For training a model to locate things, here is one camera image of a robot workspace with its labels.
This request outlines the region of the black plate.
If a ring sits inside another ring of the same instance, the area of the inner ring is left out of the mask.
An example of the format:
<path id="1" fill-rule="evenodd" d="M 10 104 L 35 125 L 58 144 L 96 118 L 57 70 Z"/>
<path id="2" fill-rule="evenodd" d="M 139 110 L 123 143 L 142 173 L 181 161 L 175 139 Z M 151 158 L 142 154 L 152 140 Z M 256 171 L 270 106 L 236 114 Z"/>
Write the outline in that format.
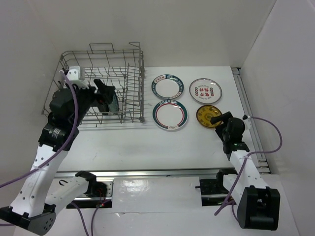
<path id="1" fill-rule="evenodd" d="M 110 111 L 110 108 L 109 108 L 109 105 L 106 104 L 106 103 L 103 103 L 103 104 L 98 104 L 98 110 L 99 110 L 99 113 L 102 115 L 102 116 L 107 116 L 111 113 Z"/>

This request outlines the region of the blue floral plate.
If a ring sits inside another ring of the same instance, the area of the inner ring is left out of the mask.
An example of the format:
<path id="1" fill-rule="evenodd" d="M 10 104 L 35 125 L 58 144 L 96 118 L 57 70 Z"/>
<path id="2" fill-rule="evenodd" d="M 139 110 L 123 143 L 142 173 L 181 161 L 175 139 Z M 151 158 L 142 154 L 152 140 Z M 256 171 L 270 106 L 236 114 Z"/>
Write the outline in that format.
<path id="1" fill-rule="evenodd" d="M 115 92 L 113 94 L 113 101 L 112 103 L 108 105 L 108 108 L 109 108 L 109 111 L 114 115 L 116 115 L 119 111 L 119 101 Z"/>

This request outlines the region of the yellow patterned plate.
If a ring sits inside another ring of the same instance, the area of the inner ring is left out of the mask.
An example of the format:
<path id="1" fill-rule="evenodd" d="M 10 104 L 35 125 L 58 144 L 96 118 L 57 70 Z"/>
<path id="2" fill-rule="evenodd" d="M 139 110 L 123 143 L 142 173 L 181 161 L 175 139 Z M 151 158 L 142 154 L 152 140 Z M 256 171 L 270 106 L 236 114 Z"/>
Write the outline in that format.
<path id="1" fill-rule="evenodd" d="M 215 124 L 211 124 L 211 118 L 222 115 L 221 111 L 212 105 L 201 106 L 196 112 L 196 118 L 198 122 L 206 128 L 215 128 L 222 124 L 222 121 L 219 121 Z"/>

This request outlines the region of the green red ring plate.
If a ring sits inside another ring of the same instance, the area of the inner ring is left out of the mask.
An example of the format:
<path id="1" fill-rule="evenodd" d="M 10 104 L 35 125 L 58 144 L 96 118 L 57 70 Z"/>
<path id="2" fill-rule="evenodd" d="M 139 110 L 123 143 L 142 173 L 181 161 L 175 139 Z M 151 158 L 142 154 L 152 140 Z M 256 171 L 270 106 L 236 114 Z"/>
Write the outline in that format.
<path id="1" fill-rule="evenodd" d="M 165 131 L 178 131 L 188 120 L 185 106 L 176 100 L 163 100 L 157 103 L 152 110 L 153 121 Z"/>

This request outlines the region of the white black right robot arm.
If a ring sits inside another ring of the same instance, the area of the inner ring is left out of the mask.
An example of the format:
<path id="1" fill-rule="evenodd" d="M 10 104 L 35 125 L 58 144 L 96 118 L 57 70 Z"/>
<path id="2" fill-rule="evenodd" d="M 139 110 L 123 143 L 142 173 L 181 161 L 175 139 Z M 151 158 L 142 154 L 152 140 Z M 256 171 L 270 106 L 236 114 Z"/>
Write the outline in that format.
<path id="1" fill-rule="evenodd" d="M 234 207 L 232 213 L 242 229 L 275 231 L 280 213 L 280 193 L 270 188 L 252 160 L 254 154 L 243 142 L 243 133 L 251 129 L 253 116 L 234 117 L 231 112 L 210 119 L 219 123 L 215 132 L 223 144 L 223 152 L 236 173 L 215 180 L 215 188 L 221 193 L 228 191 L 222 205 L 214 213 L 217 216 L 226 206 Z"/>

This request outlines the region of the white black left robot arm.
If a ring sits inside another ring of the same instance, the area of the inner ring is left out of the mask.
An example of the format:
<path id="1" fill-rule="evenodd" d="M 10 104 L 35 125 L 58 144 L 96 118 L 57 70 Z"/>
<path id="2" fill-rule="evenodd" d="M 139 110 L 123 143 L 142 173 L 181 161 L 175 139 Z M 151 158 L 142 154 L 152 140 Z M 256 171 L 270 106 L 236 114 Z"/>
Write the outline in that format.
<path id="1" fill-rule="evenodd" d="M 54 92 L 50 114 L 40 138 L 31 171 L 16 199 L 0 209 L 0 218 L 10 224 L 43 236 L 52 228 L 58 213 L 81 195 L 104 199 L 107 186 L 87 171 L 79 171 L 58 190 L 49 194 L 55 174 L 79 134 L 78 125 L 90 107 L 107 111 L 115 87 L 100 79 L 94 86 L 70 82 Z"/>

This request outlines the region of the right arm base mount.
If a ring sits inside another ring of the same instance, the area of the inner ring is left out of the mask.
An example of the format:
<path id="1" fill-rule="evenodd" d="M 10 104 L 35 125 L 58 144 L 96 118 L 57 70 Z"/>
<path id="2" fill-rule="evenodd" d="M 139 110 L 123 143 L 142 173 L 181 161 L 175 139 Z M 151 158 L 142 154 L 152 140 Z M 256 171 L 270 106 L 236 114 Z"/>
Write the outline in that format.
<path id="1" fill-rule="evenodd" d="M 215 177 L 202 178 L 195 189 L 201 193 L 201 204 L 206 206 L 220 206 L 228 194 L 223 186 L 223 177 L 228 174 L 236 175 L 234 169 L 220 169 Z"/>

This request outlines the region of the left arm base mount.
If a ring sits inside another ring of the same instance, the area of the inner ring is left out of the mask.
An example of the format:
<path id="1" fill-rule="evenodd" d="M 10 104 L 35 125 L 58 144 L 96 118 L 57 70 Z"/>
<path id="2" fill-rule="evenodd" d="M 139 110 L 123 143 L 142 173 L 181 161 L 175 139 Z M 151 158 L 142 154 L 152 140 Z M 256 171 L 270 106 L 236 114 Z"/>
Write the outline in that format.
<path id="1" fill-rule="evenodd" d="M 112 179 L 97 179 L 99 182 L 93 188 L 92 193 L 81 194 L 76 197 L 72 202 L 80 209 L 96 209 L 111 208 L 114 181 Z"/>

